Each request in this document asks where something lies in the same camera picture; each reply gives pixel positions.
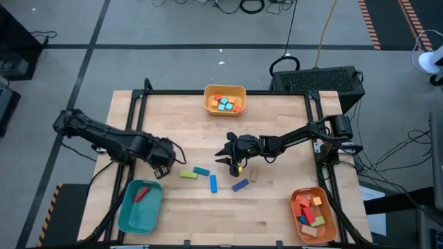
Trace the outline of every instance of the yellow cable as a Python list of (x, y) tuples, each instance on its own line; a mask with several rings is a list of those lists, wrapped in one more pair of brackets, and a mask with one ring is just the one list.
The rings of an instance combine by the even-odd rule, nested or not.
[(329, 13), (329, 17), (327, 18), (325, 27), (323, 28), (323, 32), (321, 33), (321, 39), (320, 39), (320, 44), (318, 45), (318, 52), (317, 52), (317, 59), (316, 59), (316, 67), (318, 64), (318, 59), (320, 59), (320, 51), (321, 51), (321, 44), (323, 43), (323, 37), (325, 36), (326, 33), (326, 29), (327, 29), (327, 25), (329, 24), (329, 21), (331, 19), (332, 13), (334, 12), (335, 9), (335, 5), (337, 4), (337, 0), (334, 0), (334, 5), (332, 5), (332, 9), (331, 12)]

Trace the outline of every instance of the green block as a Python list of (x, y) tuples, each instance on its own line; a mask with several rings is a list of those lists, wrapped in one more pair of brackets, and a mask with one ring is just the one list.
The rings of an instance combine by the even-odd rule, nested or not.
[(190, 172), (190, 171), (182, 171), (180, 172), (180, 177), (184, 177), (184, 178), (192, 178), (192, 179), (197, 179), (198, 174), (194, 173), (194, 172)]
[(323, 216), (318, 216), (316, 217), (316, 220), (310, 224), (311, 227), (317, 226), (317, 225), (322, 225), (325, 223), (325, 218), (323, 218)]

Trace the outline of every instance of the gray floor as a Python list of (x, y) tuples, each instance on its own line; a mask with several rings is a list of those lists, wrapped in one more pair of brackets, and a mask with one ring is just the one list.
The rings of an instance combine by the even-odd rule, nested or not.
[[(56, 30), (51, 44), (88, 44), (103, 5), (100, 1), (9, 0), (2, 4), (27, 28)], [(234, 1), (220, 1), (224, 9)], [(332, 0), (300, 0), (291, 44), (317, 44)], [(111, 0), (98, 44), (284, 44), (291, 12), (226, 16), (211, 3), (172, 0), (155, 8), (151, 0)], [(356, 1), (339, 0), (325, 44), (370, 45), (370, 38)], [(118, 89), (141, 88), (150, 78), (155, 89), (203, 89), (207, 84), (235, 84), (247, 89), (267, 89), (268, 68), (282, 50), (105, 50), (93, 52), (76, 107), (105, 121), (111, 94)], [(312, 68), (315, 50), (289, 50)], [(0, 240), (15, 247), (35, 190), (55, 139), (52, 123), (66, 107), (85, 50), (45, 50), (31, 81), (12, 82), (21, 102), (10, 128), (0, 140)], [(323, 50), (320, 67), (355, 65), (365, 76), (359, 128), (372, 161), (407, 139), (411, 129), (428, 129), (428, 112), (443, 104), (442, 91), (428, 83), (428, 76), (413, 68), (410, 52), (375, 50)], [(283, 63), (276, 70), (289, 70)], [(356, 118), (353, 120), (359, 141)], [(67, 144), (94, 156), (89, 144), (72, 139)], [(411, 144), (380, 168), (419, 162), (428, 145)], [(29, 246), (37, 243), (44, 215), (58, 183), (88, 183), (93, 163), (65, 149), (60, 150), (42, 206), (32, 229)], [(407, 190), (429, 186), (431, 164), (383, 174)]]

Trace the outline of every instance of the red block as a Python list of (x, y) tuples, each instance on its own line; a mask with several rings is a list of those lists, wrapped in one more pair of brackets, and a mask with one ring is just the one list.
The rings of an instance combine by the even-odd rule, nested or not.
[(311, 201), (306, 199), (304, 196), (301, 196), (301, 195), (297, 195), (296, 201), (300, 201), (300, 204), (303, 207), (309, 207), (311, 205)]
[(296, 217), (302, 216), (302, 207), (300, 206), (300, 201), (294, 201), (292, 203), (293, 205), (293, 211), (296, 214)]
[(303, 215), (306, 217), (306, 221), (310, 224), (313, 223), (316, 220), (316, 217), (314, 216), (314, 213), (312, 212), (312, 209), (310, 207), (305, 207), (302, 209)]
[(143, 187), (140, 193), (137, 194), (136, 198), (134, 198), (134, 202), (139, 202), (144, 197), (144, 195), (147, 193), (148, 190), (149, 190), (148, 187)]

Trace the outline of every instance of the toy block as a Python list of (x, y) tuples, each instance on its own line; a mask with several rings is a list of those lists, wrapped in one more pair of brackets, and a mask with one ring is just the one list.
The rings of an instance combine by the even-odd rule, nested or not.
[(220, 103), (222, 103), (222, 104), (228, 104), (228, 99), (227, 99), (227, 98), (222, 98), (222, 99), (220, 100)]
[(242, 110), (242, 108), (241, 107), (239, 107), (239, 106), (234, 106), (234, 112), (239, 112), (239, 111), (241, 111)]
[(258, 176), (258, 167), (252, 166), (251, 175), (249, 176), (249, 180), (254, 183), (257, 181), (257, 176)]
[(198, 174), (190, 171), (182, 171), (180, 172), (180, 177), (197, 179)]
[(311, 228), (308, 225), (302, 225), (302, 233), (317, 237), (317, 229)]
[(298, 220), (300, 220), (301, 223), (307, 225), (306, 217), (304, 215), (302, 215), (300, 218), (298, 218)]
[(245, 187), (248, 184), (249, 184), (248, 179), (243, 179), (239, 183), (232, 186), (232, 188), (233, 188), (234, 192), (237, 192), (238, 190), (242, 189), (243, 187)]
[(139, 202), (144, 197), (144, 195), (147, 193), (148, 190), (149, 190), (148, 187), (143, 187), (141, 191), (137, 194), (136, 198), (134, 198), (134, 202)]
[(325, 223), (325, 218), (323, 216), (316, 217), (316, 220), (310, 224), (311, 227), (317, 226), (317, 225), (323, 225)]
[(219, 102), (216, 100), (211, 101), (210, 105), (214, 108), (217, 108), (219, 106)]
[(233, 107), (234, 107), (234, 106), (233, 106), (231, 103), (226, 104), (226, 108), (227, 108), (228, 110), (232, 110)]
[(302, 209), (302, 214), (305, 215), (306, 221), (311, 224), (316, 221), (316, 217), (314, 216), (314, 212), (312, 212), (312, 209), (310, 207), (305, 207)]
[(209, 170), (202, 169), (202, 168), (199, 168), (199, 167), (194, 167), (194, 173), (201, 174), (201, 175), (204, 175), (204, 176), (209, 176)]
[(212, 193), (217, 193), (217, 179), (215, 178), (215, 175), (210, 175), (210, 191)]
[(311, 201), (310, 200), (308, 200), (308, 199), (306, 199), (304, 196), (302, 196), (302, 195), (297, 195), (296, 196), (296, 200), (297, 201), (300, 201), (300, 204), (303, 206), (303, 207), (309, 207), (309, 205), (311, 204)]
[(296, 215), (296, 217), (302, 216), (302, 207), (300, 206), (300, 201), (295, 200), (292, 203), (293, 206), (293, 212)]
[(320, 199), (320, 197), (314, 197), (313, 199), (312, 199), (312, 204), (313, 205), (321, 205), (321, 199)]

